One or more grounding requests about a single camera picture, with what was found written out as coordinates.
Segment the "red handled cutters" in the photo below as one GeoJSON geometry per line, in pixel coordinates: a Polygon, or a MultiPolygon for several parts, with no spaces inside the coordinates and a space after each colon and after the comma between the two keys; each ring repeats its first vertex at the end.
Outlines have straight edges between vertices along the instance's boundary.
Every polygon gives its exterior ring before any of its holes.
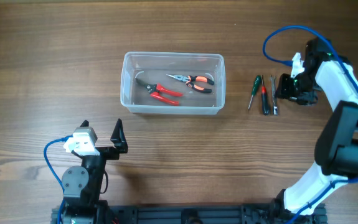
{"type": "Polygon", "coordinates": [[[150,83],[146,83],[143,80],[139,79],[139,78],[135,78],[137,84],[141,85],[142,87],[144,87],[147,92],[150,94],[150,96],[156,100],[159,100],[165,104],[169,104],[169,105],[173,105],[173,106],[178,106],[179,102],[172,100],[170,98],[166,98],[163,96],[163,94],[167,94],[170,96],[174,96],[174,97],[182,97],[183,94],[173,91],[173,90],[169,90],[165,87],[163,87],[160,83],[157,84],[150,84],[150,83]]]}

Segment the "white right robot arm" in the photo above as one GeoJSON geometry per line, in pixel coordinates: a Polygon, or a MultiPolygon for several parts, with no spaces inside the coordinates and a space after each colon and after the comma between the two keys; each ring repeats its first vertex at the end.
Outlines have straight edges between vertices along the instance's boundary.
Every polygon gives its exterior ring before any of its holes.
{"type": "Polygon", "coordinates": [[[314,149],[314,163],[291,187],[271,202],[272,223],[324,223],[322,201],[335,190],[358,182],[358,81],[347,58],[334,56],[329,42],[306,44],[302,59],[295,54],[290,74],[282,74],[274,96],[299,105],[312,105],[321,90],[333,114],[314,149]]]}

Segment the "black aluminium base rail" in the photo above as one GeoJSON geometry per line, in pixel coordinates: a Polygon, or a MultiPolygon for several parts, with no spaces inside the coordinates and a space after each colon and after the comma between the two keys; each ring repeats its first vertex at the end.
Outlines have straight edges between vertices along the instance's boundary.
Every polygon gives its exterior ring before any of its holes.
{"type": "Polygon", "coordinates": [[[188,206],[188,207],[110,207],[105,215],[92,209],[77,212],[52,210],[51,223],[119,223],[119,224],[185,224],[185,223],[286,223],[294,215],[270,215],[270,206],[262,204],[243,204],[235,206],[188,206]]]}

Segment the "green handled screwdriver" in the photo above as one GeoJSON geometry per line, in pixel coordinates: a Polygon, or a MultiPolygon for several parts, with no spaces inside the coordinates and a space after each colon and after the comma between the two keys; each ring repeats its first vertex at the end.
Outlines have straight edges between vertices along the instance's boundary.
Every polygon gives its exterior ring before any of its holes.
{"type": "Polygon", "coordinates": [[[249,102],[249,105],[248,105],[248,110],[250,109],[250,107],[252,105],[253,97],[256,95],[256,93],[258,91],[260,83],[261,83],[261,75],[257,75],[255,77],[255,79],[254,79],[254,82],[253,82],[251,98],[250,98],[250,102],[249,102]]]}

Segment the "small silver wrench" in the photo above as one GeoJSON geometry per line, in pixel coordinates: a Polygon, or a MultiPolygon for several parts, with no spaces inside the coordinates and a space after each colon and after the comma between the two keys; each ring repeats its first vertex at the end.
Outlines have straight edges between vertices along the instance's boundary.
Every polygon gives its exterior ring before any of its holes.
{"type": "Polygon", "coordinates": [[[270,76],[270,82],[271,82],[271,95],[272,95],[272,101],[273,101],[273,114],[278,115],[278,105],[276,100],[276,85],[275,85],[275,77],[272,75],[270,76]]]}

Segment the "red black screwdriver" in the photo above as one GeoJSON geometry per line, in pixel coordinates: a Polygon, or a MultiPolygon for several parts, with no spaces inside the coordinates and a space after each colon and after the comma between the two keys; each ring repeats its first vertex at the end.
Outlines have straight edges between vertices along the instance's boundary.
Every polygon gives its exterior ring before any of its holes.
{"type": "Polygon", "coordinates": [[[270,106],[268,103],[268,96],[267,96],[265,84],[263,81],[263,77],[261,78],[261,102],[262,102],[262,106],[261,106],[262,113],[264,115],[269,115],[270,114],[270,106]]]}

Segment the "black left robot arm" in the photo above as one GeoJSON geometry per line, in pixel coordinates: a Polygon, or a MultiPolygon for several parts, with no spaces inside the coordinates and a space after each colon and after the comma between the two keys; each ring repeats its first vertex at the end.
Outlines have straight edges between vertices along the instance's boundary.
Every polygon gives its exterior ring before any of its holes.
{"type": "Polygon", "coordinates": [[[112,146],[98,146],[97,135],[85,120],[72,136],[67,138],[64,149],[81,159],[79,166],[68,168],[62,176],[63,202],[57,212],[56,223],[118,223],[118,217],[108,202],[100,199],[108,185],[105,166],[109,160],[118,160],[128,152],[122,120],[118,119],[110,141],[112,146]]]}

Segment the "clear plastic container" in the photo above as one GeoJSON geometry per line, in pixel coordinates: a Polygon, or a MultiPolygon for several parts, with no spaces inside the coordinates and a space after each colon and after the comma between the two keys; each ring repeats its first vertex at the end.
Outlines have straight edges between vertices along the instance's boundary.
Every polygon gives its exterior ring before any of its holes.
{"type": "Polygon", "coordinates": [[[225,63],[220,54],[128,52],[123,60],[120,101],[132,113],[212,115],[224,107],[225,87],[225,63]],[[182,93],[182,97],[163,94],[179,105],[152,98],[135,78],[182,93]]]}

